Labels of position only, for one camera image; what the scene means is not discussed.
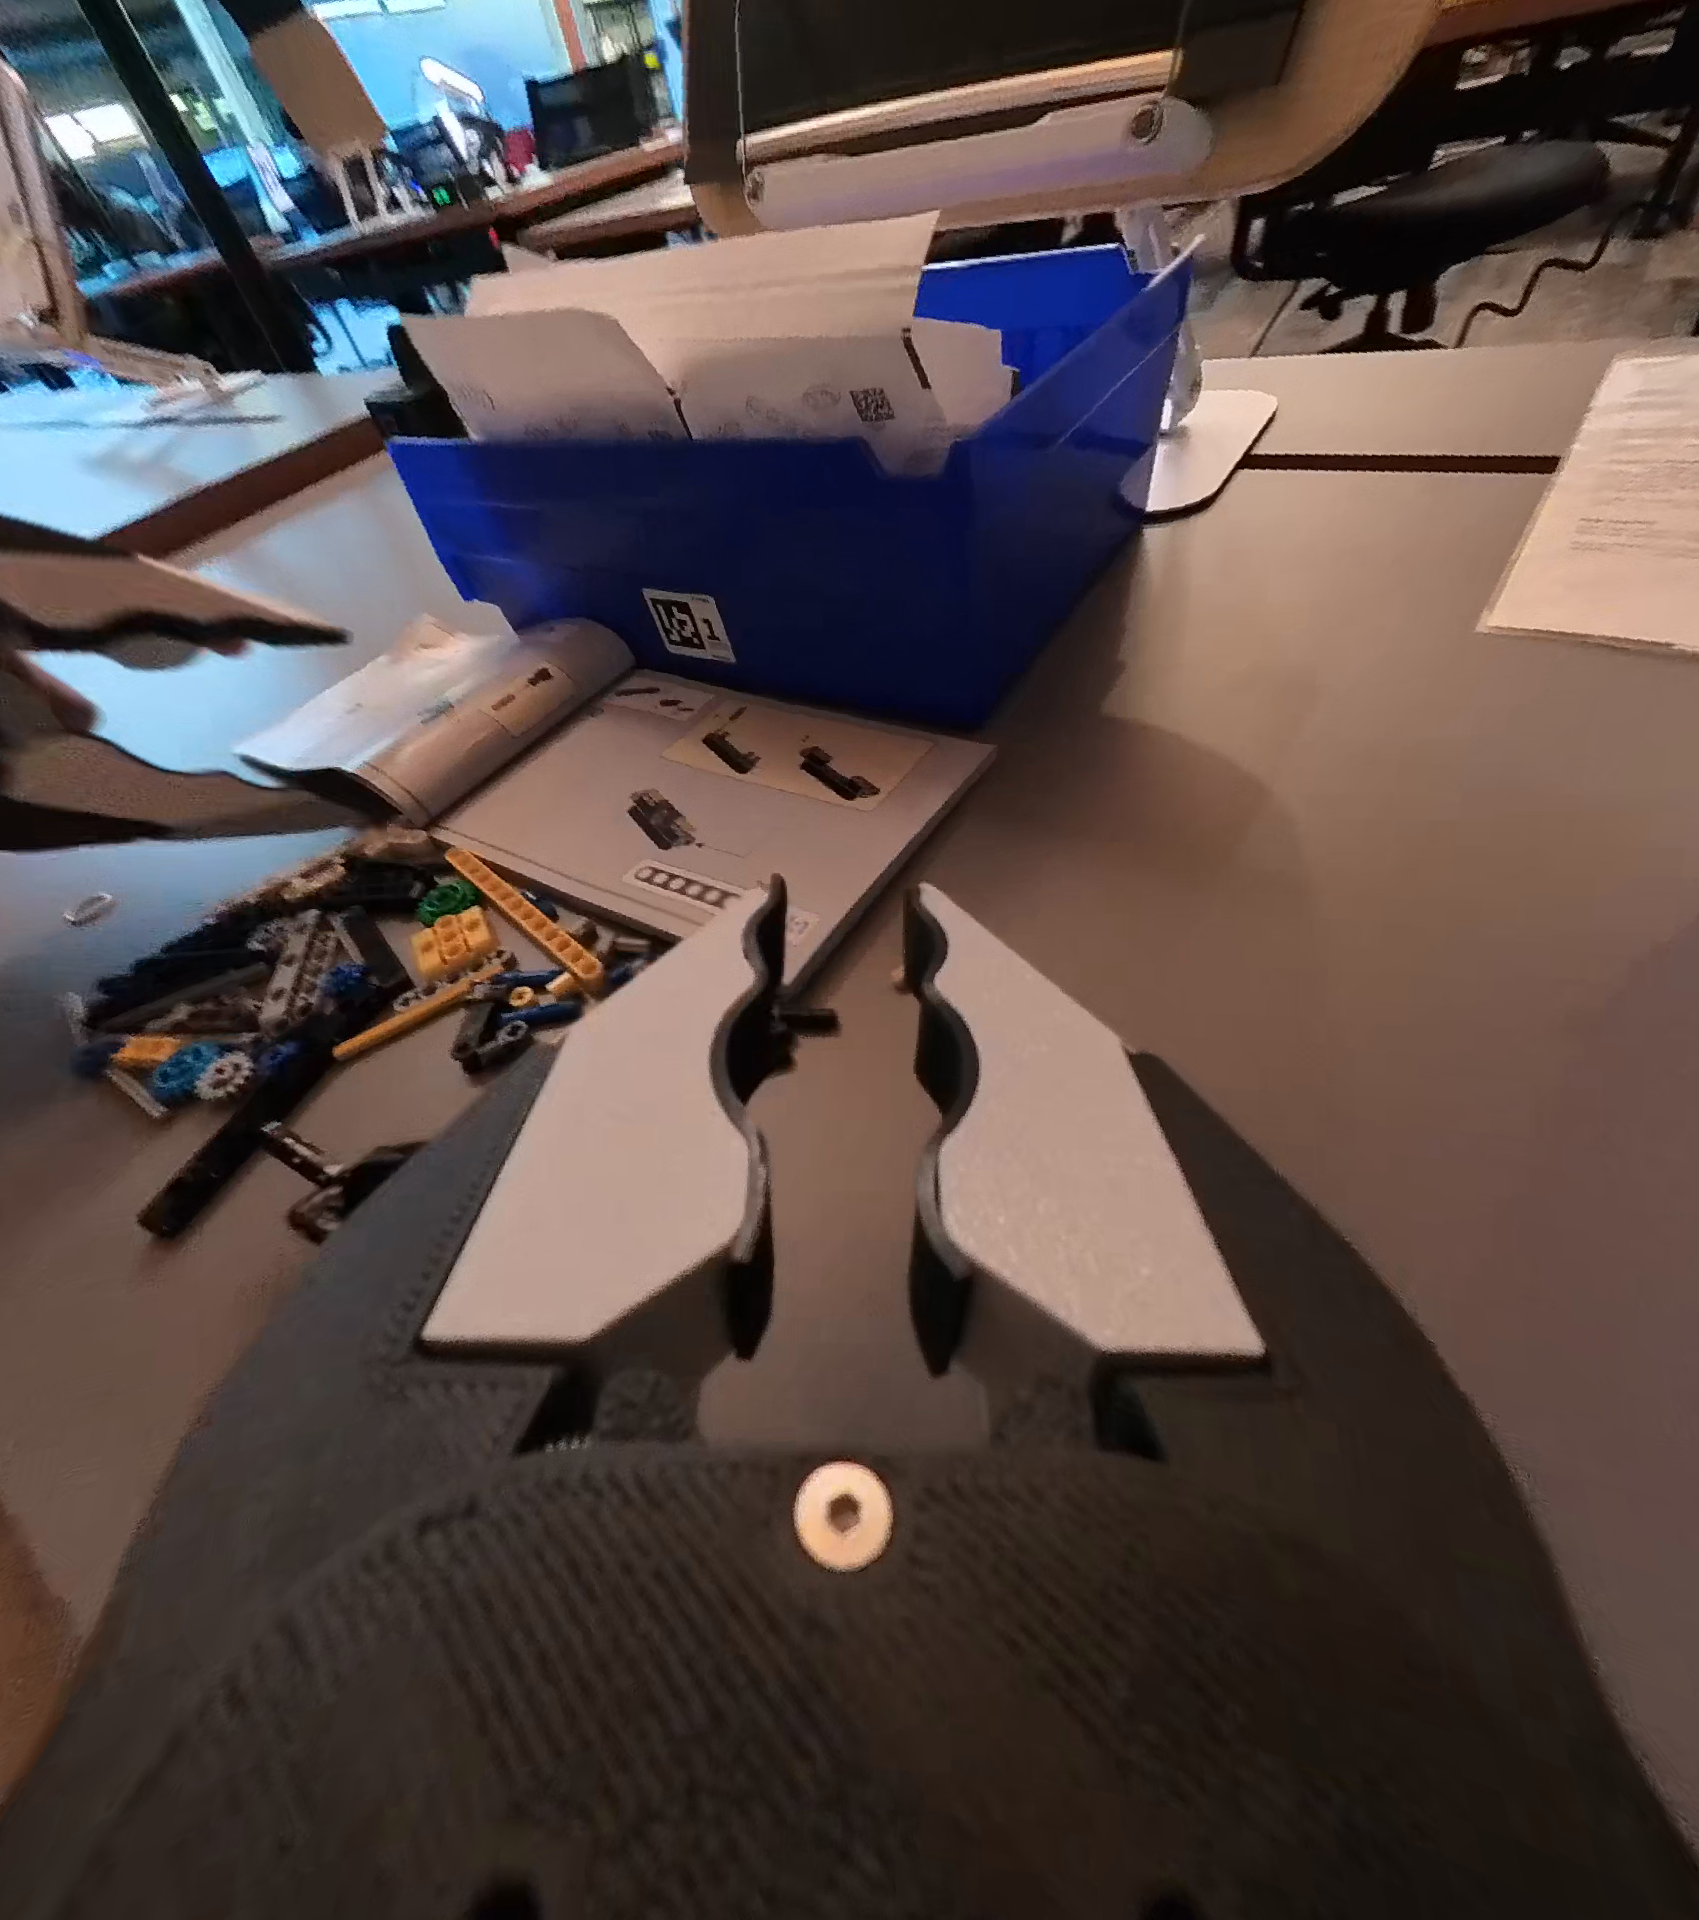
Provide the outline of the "brown cardboard on white stand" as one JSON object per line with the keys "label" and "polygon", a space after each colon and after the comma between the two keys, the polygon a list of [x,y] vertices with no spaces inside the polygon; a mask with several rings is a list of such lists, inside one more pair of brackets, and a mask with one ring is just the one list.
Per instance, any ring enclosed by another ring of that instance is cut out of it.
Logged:
{"label": "brown cardboard on white stand", "polygon": [[350,228],[384,228],[406,201],[390,128],[328,24],[298,2],[244,3],[238,29]]}

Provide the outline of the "lego instruction booklet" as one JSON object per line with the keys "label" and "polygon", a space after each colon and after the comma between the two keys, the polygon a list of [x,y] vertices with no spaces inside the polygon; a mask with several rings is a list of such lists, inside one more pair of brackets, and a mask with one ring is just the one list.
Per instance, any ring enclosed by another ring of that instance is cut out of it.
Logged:
{"label": "lego instruction booklet", "polygon": [[590,619],[424,616],[236,753],[670,942],[782,878],[798,986],[996,749],[638,668]]}

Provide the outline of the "grey office desk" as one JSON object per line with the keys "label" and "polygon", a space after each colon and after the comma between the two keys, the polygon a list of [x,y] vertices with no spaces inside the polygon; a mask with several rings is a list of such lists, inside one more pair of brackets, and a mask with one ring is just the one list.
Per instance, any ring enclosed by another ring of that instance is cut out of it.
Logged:
{"label": "grey office desk", "polygon": [[150,416],[130,388],[0,394],[0,516],[166,557],[376,458],[388,367],[268,373],[222,412]]}

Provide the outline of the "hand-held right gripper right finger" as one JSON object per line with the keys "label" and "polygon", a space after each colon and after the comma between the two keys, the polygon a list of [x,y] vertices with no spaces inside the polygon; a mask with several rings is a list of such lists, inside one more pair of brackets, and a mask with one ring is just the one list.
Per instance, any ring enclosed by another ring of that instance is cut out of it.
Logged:
{"label": "hand-held right gripper right finger", "polygon": [[910,1321],[936,1376],[1258,1370],[1268,1346],[1132,1051],[948,891],[908,900]]}

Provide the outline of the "brown wooden desk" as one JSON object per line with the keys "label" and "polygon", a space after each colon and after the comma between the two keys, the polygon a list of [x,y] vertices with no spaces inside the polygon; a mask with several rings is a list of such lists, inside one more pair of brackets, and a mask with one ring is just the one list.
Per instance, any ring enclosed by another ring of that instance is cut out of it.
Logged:
{"label": "brown wooden desk", "polygon": [[408,211],[304,241],[254,243],[268,275],[446,269],[490,272],[504,243],[586,253],[612,243],[670,237],[702,224],[682,169],[678,133],[568,167],[538,172],[472,203]]}

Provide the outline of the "printed white paper sheet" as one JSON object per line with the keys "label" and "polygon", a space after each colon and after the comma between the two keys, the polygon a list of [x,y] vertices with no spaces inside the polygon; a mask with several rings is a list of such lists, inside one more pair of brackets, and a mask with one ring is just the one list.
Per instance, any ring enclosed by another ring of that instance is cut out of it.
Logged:
{"label": "printed white paper sheet", "polygon": [[1699,660],[1699,351],[1612,362],[1480,632]]}

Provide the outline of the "white printed board on stand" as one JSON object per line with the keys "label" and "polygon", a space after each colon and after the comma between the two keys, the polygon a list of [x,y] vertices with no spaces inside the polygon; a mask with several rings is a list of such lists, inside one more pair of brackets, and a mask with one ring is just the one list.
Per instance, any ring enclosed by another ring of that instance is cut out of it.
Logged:
{"label": "white printed board on stand", "polygon": [[44,153],[44,126],[21,76],[0,58],[0,358],[90,363],[140,385],[148,417],[228,407],[260,372],[218,372],[204,358],[94,331]]}

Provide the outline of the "blue plastic bin with papers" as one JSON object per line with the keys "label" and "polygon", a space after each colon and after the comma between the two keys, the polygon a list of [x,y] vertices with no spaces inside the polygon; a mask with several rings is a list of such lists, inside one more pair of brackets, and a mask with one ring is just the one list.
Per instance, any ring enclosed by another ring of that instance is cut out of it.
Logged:
{"label": "blue plastic bin with papers", "polygon": [[766,397],[766,437],[388,448],[450,580],[514,623],[972,730],[1142,529],[1192,291],[1190,251],[932,263],[870,372]]}

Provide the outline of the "black metal post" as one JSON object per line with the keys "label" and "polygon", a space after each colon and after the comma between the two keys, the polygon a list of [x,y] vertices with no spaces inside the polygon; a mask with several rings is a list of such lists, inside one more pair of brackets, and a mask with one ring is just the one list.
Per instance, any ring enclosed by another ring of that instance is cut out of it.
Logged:
{"label": "black metal post", "polygon": [[204,231],[212,265],[194,275],[194,286],[198,298],[216,312],[216,330],[232,363],[248,372],[316,372],[308,323],[252,250],[128,3],[80,2],[78,10]]}

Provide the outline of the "pile of lego pieces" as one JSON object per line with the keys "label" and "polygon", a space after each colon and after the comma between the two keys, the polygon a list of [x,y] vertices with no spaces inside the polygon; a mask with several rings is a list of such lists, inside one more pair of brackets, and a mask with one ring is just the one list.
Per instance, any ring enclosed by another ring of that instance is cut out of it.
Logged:
{"label": "pile of lego pieces", "polygon": [[66,995],[70,1068],[156,1121],[218,1111],[142,1206],[148,1237],[184,1237],[268,1158],[302,1184],[290,1228],[322,1241],[422,1147],[340,1159],[308,1139],[298,1114],[342,1068],[438,1024],[452,1066],[482,1084],[550,1050],[664,954],[660,938],[592,920],[478,853],[376,827]]}

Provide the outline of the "black background monitor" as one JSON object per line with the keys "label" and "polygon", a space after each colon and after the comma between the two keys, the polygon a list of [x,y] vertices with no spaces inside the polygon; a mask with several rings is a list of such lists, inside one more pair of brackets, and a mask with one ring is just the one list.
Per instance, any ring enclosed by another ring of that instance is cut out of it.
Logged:
{"label": "black background monitor", "polygon": [[638,147],[662,126],[654,76],[640,54],[526,77],[524,89],[534,158],[550,173]]}

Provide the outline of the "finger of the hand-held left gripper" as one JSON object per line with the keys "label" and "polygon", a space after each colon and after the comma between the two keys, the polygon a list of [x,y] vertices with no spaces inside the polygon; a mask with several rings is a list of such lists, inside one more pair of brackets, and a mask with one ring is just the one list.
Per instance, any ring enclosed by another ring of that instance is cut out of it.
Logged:
{"label": "finger of the hand-held left gripper", "polygon": [[35,668],[0,660],[0,800],[84,830],[176,841],[362,827],[362,815],[296,786],[146,761],[94,728],[70,726],[68,700]]}
{"label": "finger of the hand-held left gripper", "polygon": [[124,661],[154,646],[228,656],[254,643],[328,649],[350,638],[300,608],[108,548],[0,548],[0,623],[33,651]]}

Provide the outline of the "black office chair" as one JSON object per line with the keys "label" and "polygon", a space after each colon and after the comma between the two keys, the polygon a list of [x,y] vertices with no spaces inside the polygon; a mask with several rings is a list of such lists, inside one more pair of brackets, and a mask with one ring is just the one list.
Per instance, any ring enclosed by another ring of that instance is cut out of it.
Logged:
{"label": "black office chair", "polygon": [[1442,275],[1594,208],[1610,184],[1598,141],[1524,139],[1342,197],[1256,196],[1238,208],[1230,265],[1246,281],[1312,281],[1302,308],[1328,322],[1368,300],[1340,353],[1436,347]]}

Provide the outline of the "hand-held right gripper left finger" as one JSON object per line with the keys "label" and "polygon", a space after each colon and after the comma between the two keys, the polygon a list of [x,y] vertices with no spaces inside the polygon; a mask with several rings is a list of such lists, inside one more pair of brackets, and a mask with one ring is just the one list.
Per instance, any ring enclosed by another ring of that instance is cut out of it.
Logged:
{"label": "hand-held right gripper left finger", "polygon": [[772,876],[562,1043],[422,1326],[434,1356],[750,1359],[772,1310],[766,1139],[788,891]]}

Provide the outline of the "computer monitor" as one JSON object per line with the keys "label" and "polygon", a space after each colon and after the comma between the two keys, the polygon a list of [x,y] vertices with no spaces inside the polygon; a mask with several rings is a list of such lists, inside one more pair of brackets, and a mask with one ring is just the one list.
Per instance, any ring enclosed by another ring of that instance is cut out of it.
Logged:
{"label": "computer monitor", "polygon": [[722,237],[1252,196],[1382,108],[1436,2],[682,3],[684,172]]}

